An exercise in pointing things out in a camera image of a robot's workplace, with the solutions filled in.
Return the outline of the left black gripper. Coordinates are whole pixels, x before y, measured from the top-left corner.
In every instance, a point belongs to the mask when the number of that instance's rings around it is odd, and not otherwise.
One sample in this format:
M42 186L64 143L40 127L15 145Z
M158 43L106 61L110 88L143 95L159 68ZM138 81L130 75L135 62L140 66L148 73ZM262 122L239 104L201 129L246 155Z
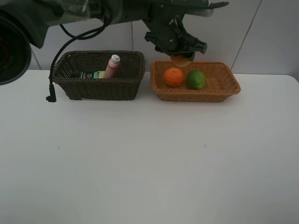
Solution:
M207 43L189 35L177 10L165 4L149 3L147 16L143 22L149 29L144 39L155 45L155 50L167 55L183 55L192 62L195 52L206 53Z

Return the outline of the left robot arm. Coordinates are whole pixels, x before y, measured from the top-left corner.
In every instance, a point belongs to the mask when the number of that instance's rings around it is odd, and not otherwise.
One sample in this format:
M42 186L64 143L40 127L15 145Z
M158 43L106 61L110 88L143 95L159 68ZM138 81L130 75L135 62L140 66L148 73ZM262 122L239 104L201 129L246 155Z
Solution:
M48 28L89 19L104 26L142 20L156 51L190 57L206 44L189 35L184 15L209 17L209 0L3 0L0 3L0 83L19 79L31 62L31 46L42 48Z

